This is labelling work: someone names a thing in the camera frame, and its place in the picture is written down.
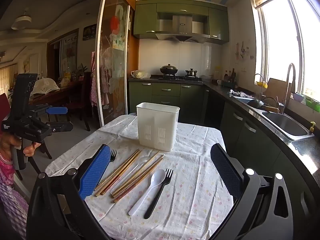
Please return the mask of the pink patterned sleeve forearm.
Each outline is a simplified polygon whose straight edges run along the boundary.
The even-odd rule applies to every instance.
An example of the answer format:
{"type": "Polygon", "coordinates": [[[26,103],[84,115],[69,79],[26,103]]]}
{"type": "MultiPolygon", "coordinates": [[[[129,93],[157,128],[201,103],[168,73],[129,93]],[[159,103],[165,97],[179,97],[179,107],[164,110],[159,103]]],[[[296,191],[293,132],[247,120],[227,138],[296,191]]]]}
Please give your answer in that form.
{"type": "Polygon", "coordinates": [[[13,189],[13,161],[1,155],[1,211],[6,223],[5,233],[12,232],[18,239],[26,239],[28,203],[13,189]]]}

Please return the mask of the person's left hand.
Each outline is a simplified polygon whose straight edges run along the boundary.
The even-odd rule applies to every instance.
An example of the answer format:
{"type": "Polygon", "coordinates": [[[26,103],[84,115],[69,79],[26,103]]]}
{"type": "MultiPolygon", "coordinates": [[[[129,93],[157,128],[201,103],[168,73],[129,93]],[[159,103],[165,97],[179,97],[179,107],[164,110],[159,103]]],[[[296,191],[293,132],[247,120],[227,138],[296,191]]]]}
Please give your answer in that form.
{"type": "MultiPolygon", "coordinates": [[[[1,157],[5,161],[12,161],[12,153],[11,153],[11,147],[20,147],[22,145],[21,139],[16,137],[15,135],[12,135],[10,133],[3,133],[1,135],[1,157]]],[[[37,142],[33,142],[30,146],[25,147],[23,149],[23,153],[27,157],[32,157],[38,147],[40,147],[41,144],[37,142]]]]}

